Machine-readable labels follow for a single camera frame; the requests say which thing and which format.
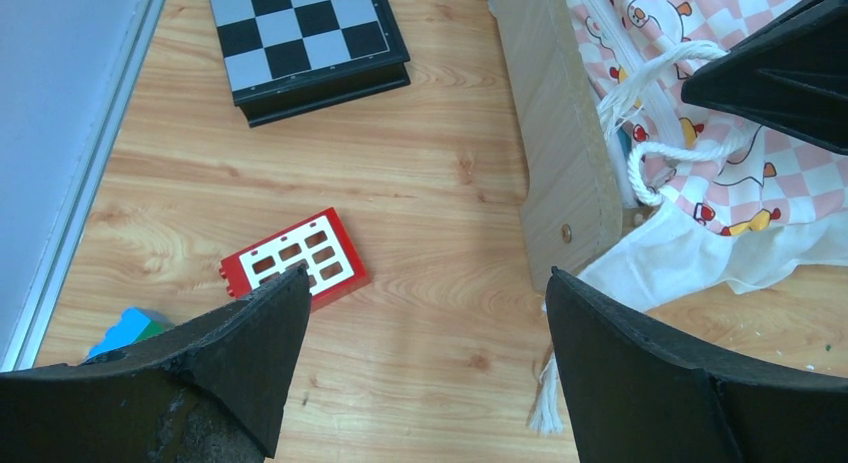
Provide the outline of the wooden pet bed striped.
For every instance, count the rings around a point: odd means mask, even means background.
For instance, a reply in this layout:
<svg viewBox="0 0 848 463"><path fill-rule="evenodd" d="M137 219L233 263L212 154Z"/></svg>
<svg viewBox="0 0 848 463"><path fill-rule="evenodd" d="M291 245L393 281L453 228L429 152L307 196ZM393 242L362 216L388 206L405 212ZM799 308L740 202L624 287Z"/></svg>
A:
<svg viewBox="0 0 848 463"><path fill-rule="evenodd" d="M572 274L633 228L622 203L566 0L488 0L529 173L520 211L533 287Z"/></svg>

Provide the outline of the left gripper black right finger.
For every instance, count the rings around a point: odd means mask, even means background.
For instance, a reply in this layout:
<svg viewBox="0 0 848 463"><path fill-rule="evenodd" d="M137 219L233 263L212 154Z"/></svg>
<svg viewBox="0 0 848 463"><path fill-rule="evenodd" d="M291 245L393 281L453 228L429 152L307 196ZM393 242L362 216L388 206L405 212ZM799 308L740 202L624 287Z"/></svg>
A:
<svg viewBox="0 0 848 463"><path fill-rule="evenodd" d="M726 350L554 269L546 306L583 462L843 462L847 381Z"/></svg>

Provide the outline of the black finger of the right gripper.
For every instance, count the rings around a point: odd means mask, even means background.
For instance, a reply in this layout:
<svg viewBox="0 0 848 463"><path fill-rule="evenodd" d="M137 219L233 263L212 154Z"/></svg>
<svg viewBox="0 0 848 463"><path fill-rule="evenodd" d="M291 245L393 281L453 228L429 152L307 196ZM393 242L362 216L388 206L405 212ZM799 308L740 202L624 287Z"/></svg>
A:
<svg viewBox="0 0 848 463"><path fill-rule="evenodd" d="M847 0L802 0L697 70L684 102L847 152Z"/></svg>

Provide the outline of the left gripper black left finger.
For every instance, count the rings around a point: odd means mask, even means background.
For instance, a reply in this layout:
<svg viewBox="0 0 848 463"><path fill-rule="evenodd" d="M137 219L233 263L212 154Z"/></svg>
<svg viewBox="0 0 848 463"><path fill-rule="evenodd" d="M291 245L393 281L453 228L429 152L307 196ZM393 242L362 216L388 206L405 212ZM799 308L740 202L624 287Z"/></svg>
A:
<svg viewBox="0 0 848 463"><path fill-rule="evenodd" d="M311 295L284 272L77 366L1 377L5 462L261 462L275 455Z"/></svg>

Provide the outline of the pink checkered duck cushion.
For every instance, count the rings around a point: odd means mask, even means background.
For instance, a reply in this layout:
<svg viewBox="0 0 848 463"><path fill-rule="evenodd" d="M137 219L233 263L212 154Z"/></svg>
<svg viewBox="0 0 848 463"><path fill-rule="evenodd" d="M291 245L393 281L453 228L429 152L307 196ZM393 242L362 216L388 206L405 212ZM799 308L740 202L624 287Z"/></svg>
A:
<svg viewBox="0 0 848 463"><path fill-rule="evenodd" d="M685 103L684 82L802 0L564 0L626 208L651 215L578 277L639 311L847 262L847 160Z"/></svg>

